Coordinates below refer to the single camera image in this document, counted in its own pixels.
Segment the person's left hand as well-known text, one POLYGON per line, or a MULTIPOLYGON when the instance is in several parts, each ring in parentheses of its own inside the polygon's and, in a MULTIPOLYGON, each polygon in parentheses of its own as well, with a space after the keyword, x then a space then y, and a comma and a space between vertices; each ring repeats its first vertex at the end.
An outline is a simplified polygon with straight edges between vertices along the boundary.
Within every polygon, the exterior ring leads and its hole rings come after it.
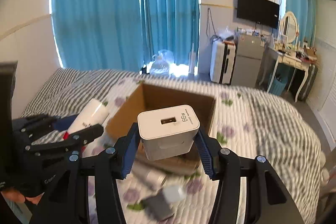
POLYGON ((7 198, 10 201, 16 202, 16 203, 24 203, 25 200, 30 201, 34 205, 37 205, 39 201, 41 200, 43 194, 40 194, 36 197, 25 197, 23 194, 21 194, 18 190, 14 188, 6 189, 1 191, 1 194, 7 198))

